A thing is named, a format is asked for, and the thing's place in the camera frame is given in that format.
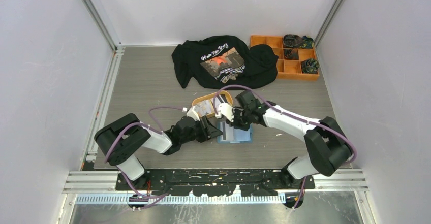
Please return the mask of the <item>yellow oval tray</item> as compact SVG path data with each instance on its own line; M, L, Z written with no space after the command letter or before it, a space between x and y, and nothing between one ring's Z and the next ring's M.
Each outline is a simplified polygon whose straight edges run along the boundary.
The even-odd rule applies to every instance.
M216 92L199 97L194 99L192 102L192 106L195 106L195 109L200 117L206 116L207 118L211 118L215 116L215 108L221 102L228 103L229 105L233 105L233 99L229 92L226 90L222 90L219 92L218 97L213 102L213 99L216 97Z

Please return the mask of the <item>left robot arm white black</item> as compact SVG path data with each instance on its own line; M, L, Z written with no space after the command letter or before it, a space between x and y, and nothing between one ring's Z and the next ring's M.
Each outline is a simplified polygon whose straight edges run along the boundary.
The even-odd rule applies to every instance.
M221 136L223 132L206 116L195 119L182 117L166 131L157 131L129 113L98 130L94 140L105 156L105 162L117 167L124 174L124 181L136 190L144 189L149 177L144 165L135 156L141 147L163 155L178 152L191 141L199 143Z

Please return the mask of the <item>blue leather card holder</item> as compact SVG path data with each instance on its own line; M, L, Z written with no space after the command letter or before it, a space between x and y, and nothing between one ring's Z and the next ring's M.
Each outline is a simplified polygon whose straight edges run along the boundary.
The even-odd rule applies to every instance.
M220 144L251 143L253 141L253 128L250 127L247 131L234 128L234 136L235 136L235 139L230 143L220 142L218 140L219 137L217 137L217 142Z

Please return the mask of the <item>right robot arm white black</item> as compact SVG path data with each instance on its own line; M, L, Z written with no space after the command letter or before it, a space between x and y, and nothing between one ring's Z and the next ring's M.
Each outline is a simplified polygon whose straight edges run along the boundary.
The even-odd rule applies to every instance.
M251 124L278 129L305 143L307 154L289 161L281 169L281 182L290 189L302 179L315 174L331 176L354 156L337 121L332 117L308 118L290 112L280 105L261 101L249 91L237 95L238 106L232 109L232 125L248 129Z

